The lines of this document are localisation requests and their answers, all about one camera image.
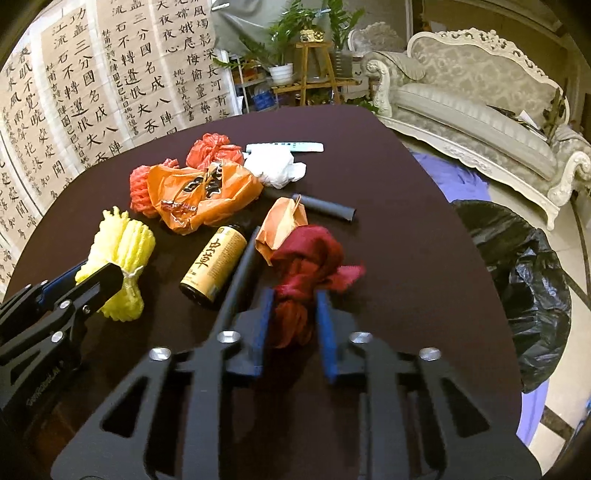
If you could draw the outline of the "yellow foam net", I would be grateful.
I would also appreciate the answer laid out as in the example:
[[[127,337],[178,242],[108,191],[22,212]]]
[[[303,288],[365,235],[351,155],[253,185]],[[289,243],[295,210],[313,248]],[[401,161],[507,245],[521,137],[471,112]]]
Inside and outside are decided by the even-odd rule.
[[[144,308],[138,279],[155,248],[152,231],[141,221],[121,212],[117,206],[103,211],[103,220],[80,270],[75,275],[82,283],[107,263],[117,265],[123,276],[121,289],[101,308],[102,314],[114,321],[138,319]]]

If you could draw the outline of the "dark red cloth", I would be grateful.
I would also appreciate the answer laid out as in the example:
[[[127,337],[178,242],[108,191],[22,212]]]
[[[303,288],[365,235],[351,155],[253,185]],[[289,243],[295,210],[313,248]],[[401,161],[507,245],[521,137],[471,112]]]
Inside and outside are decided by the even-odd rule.
[[[285,348],[311,338],[308,311],[319,290],[342,293],[362,278],[366,269],[346,265],[344,249],[321,225],[294,229],[271,256],[279,283],[273,288],[270,346]]]

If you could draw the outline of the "white plastic bag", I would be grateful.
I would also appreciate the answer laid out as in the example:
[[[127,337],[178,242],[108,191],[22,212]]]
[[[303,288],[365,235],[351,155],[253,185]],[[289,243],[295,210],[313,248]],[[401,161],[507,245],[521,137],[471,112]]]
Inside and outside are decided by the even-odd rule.
[[[307,173],[307,165],[294,160],[293,153],[246,154],[245,168],[266,187],[283,189]]]

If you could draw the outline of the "black trash bag bin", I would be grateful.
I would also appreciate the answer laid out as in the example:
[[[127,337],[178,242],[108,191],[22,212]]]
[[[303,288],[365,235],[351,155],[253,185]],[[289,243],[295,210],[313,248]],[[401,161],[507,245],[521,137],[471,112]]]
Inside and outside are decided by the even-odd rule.
[[[571,330],[572,299],[559,257],[543,230],[488,201],[452,203],[492,277],[515,347],[522,391],[557,368]]]

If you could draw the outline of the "red foam net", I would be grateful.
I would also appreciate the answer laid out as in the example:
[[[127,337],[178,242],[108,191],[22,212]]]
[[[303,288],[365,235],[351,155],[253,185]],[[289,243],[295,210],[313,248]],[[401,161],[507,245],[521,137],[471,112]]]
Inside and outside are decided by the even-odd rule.
[[[151,166],[141,165],[135,168],[129,177],[130,185],[130,209],[152,219],[159,216],[153,207],[147,188],[147,178]]]

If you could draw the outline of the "gold black cylindrical can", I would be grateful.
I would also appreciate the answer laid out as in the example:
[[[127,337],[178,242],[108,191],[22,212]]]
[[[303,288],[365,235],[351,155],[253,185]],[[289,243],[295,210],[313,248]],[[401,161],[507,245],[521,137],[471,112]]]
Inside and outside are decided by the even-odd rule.
[[[213,306],[245,251],[246,233],[238,223],[219,227],[180,280],[181,292],[201,306]]]

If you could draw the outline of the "orange plastic bag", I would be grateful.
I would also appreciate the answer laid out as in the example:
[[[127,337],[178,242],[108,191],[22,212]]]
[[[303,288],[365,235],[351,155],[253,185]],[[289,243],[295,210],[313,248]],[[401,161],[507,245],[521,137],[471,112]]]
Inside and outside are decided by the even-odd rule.
[[[153,166],[147,176],[147,190],[166,226],[188,235],[235,215],[259,198],[263,184],[242,165],[225,161],[201,170]]]

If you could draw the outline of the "long black foam tube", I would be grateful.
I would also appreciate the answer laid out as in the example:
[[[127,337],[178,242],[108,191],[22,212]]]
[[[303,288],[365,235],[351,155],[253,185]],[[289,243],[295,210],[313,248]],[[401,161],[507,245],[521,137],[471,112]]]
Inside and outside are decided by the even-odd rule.
[[[214,340],[222,345],[235,344],[240,339],[240,334],[233,329],[233,318],[235,318],[240,298],[245,292],[249,277],[259,262],[256,251],[256,236],[259,234],[259,230],[260,227],[256,226],[252,231],[252,236],[250,236],[249,243],[247,243],[242,258],[239,260],[235,275],[233,275],[229,284],[228,293],[215,319],[213,327]]]

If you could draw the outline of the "red plastic bag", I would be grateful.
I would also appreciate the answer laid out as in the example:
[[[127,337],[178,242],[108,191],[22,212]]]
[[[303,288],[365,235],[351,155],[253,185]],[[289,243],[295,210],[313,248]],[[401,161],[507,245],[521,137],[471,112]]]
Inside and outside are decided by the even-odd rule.
[[[242,148],[231,144],[226,135],[205,133],[189,150],[185,164],[187,167],[203,170],[213,162],[233,162],[242,165]]]

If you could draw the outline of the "calligraphy folding screen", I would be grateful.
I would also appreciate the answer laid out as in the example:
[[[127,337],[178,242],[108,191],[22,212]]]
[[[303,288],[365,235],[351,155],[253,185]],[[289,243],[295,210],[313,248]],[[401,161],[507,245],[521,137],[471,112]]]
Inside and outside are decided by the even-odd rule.
[[[82,172],[228,117],[211,2],[56,1],[1,71],[1,282]]]

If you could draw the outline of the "small orange paper bag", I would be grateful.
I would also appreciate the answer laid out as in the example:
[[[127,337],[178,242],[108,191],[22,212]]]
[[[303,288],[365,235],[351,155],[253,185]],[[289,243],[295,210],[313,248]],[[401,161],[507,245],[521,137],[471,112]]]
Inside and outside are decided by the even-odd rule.
[[[256,250],[271,265],[273,253],[283,245],[294,229],[304,225],[308,225],[308,216],[304,204],[301,203],[301,195],[297,195],[295,199],[280,197],[267,212],[256,235]]]

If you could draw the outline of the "purple floor cloth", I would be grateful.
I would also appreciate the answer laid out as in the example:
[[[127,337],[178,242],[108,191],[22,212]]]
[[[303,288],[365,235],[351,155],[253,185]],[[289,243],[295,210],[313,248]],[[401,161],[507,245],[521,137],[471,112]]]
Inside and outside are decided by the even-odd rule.
[[[488,182],[474,170],[431,154],[412,151],[412,155],[449,202],[491,200]]]

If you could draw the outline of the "white blue toothpaste tube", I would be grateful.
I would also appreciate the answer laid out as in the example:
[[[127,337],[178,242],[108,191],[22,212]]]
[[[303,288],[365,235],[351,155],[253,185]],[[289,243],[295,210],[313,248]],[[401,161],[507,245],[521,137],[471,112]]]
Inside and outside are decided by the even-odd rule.
[[[325,145],[321,142],[266,142],[250,143],[245,146],[245,153],[322,153]]]

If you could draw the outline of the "plant in white pot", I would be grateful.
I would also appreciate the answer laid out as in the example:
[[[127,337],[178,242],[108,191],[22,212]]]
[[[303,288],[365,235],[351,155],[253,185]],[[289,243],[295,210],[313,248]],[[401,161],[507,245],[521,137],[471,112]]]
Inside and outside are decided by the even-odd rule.
[[[254,61],[270,74],[273,86],[294,83],[294,65],[287,62],[290,41],[297,33],[298,21],[290,18],[277,20],[266,29],[266,39],[257,40],[247,33],[238,34],[238,52],[233,55]]]

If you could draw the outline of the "wooden plant stand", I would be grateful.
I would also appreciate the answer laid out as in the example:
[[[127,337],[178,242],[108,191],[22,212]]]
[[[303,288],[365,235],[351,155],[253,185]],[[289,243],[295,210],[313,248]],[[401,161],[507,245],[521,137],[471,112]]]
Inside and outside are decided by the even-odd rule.
[[[300,54],[297,69],[293,64],[276,67],[276,80],[271,85],[274,96],[293,94],[298,104],[304,106],[308,105],[310,91],[321,89],[331,92],[329,101],[341,104],[342,88],[359,85],[360,81],[335,73],[332,60],[337,57],[331,55],[332,48],[332,42],[295,43],[294,49]]]

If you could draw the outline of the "ornate white grey sofa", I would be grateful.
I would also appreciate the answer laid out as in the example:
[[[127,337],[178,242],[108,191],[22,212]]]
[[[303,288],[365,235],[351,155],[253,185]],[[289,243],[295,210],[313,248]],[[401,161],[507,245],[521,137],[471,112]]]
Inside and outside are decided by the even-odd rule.
[[[377,118],[538,205],[554,228],[590,184],[590,144],[569,125],[564,89],[512,41],[476,28],[420,32],[372,51],[363,72]]]

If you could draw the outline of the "tall green plant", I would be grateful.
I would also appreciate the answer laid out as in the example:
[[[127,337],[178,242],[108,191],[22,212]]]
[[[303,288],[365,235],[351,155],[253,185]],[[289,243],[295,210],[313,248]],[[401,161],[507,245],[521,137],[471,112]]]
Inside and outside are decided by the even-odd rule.
[[[365,14],[365,9],[360,8],[351,12],[344,8],[342,0],[328,0],[327,8],[329,9],[329,26],[332,32],[332,42],[335,50],[342,51],[344,49],[346,40],[348,40],[349,33],[356,27],[360,18]]]

